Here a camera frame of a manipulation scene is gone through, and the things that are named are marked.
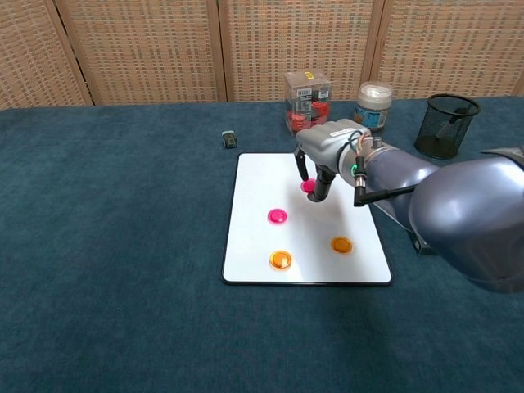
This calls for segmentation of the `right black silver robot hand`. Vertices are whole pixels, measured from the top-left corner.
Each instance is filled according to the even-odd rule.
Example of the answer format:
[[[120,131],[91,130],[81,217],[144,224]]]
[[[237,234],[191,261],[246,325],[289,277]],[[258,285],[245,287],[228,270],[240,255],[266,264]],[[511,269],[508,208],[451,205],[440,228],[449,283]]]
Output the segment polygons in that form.
[[[293,155],[302,181],[309,179],[306,158],[315,165],[314,190],[307,193],[310,201],[321,202],[327,198],[336,176],[343,174],[343,159],[348,156],[352,166],[359,150],[359,140],[370,136],[369,129],[348,119],[328,121],[296,134]]]

